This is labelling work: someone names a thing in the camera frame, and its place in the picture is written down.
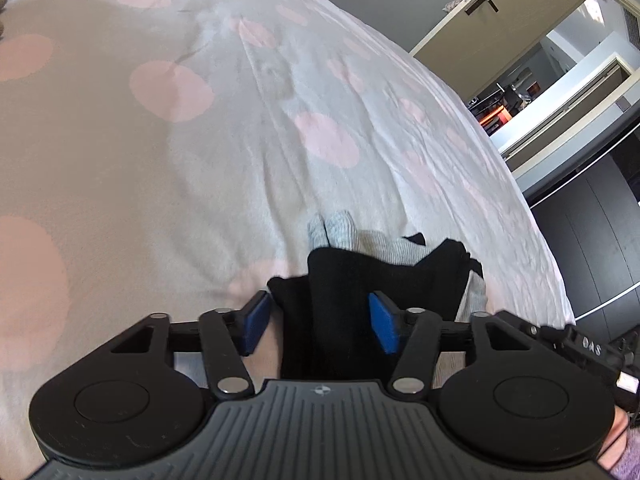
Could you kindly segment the beige bedroom door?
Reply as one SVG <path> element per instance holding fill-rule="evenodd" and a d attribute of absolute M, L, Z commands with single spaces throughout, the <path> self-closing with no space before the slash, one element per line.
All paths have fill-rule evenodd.
<path fill-rule="evenodd" d="M 469 101 L 585 0 L 462 0 L 410 51 Z"/>

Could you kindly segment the black wardrobe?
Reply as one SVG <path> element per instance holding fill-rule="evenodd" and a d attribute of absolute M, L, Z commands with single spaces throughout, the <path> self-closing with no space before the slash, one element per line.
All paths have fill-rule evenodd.
<path fill-rule="evenodd" d="M 533 208 L 577 325 L 612 341 L 639 324 L 639 136 Z"/>

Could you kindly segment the pink polka dot bedsheet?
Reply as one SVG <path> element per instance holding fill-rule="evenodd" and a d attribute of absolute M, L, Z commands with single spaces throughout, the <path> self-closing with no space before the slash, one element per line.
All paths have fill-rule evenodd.
<path fill-rule="evenodd" d="M 488 306 L 573 318 L 526 201 L 458 96 L 329 0 L 6 0 L 1 474 L 28 404 L 154 311 L 191 321 L 306 270 L 316 214 L 460 240 Z"/>

